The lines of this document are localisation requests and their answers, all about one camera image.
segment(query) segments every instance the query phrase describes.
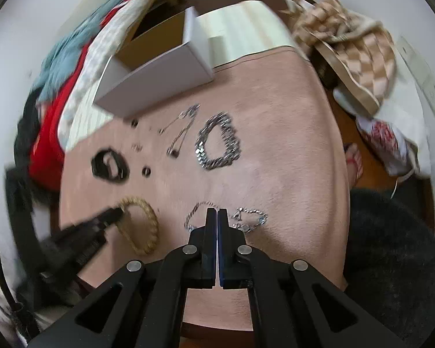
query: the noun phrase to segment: brown and beige checkered cloth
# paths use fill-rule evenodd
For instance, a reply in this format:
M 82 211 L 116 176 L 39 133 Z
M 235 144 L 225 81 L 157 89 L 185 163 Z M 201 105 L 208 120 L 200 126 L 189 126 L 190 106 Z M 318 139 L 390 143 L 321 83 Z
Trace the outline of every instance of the brown and beige checkered cloth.
M 322 0 L 305 10 L 293 0 L 286 10 L 294 41 L 306 55 L 321 53 L 348 90 L 374 115 L 395 76 L 390 33 L 379 21 L 345 9 L 338 0 Z

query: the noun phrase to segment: person's foot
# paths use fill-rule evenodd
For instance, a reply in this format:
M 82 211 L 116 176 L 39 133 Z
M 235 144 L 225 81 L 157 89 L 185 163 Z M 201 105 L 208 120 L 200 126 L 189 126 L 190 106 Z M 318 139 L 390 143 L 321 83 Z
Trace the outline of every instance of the person's foot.
M 362 157 L 356 144 L 350 144 L 347 147 L 345 159 L 347 160 L 348 183 L 352 189 L 363 173 Z

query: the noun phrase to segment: blue cloth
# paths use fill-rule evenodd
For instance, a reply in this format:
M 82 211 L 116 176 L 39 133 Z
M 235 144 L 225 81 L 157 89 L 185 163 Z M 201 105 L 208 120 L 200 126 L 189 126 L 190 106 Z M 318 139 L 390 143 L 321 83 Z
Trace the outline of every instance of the blue cloth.
M 74 73 L 82 47 L 100 31 L 100 23 L 122 0 L 108 0 L 84 20 L 72 33 L 59 40 L 42 61 L 38 78 L 31 92 L 42 88 L 37 103 L 51 102 L 60 87 Z

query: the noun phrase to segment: white box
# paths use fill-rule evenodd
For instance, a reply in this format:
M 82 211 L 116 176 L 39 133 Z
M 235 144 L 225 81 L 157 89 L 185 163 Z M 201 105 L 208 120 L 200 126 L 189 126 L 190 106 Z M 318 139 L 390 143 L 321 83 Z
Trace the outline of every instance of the white box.
M 191 7 L 114 54 L 103 71 L 94 104 L 127 118 L 212 79 L 208 37 Z

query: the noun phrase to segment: red cloth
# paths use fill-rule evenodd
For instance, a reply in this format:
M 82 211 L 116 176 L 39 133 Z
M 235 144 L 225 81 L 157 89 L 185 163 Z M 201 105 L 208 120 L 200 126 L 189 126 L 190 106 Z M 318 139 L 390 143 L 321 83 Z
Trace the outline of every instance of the red cloth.
M 101 29 L 106 26 L 121 7 L 118 5 L 110 10 L 100 24 Z M 29 176 L 38 184 L 52 191 L 60 190 L 64 164 L 64 152 L 58 140 L 58 124 L 64 106 L 82 71 L 92 41 L 93 38 L 82 48 L 74 73 L 61 86 L 57 97 L 45 113 L 39 135 L 30 154 Z

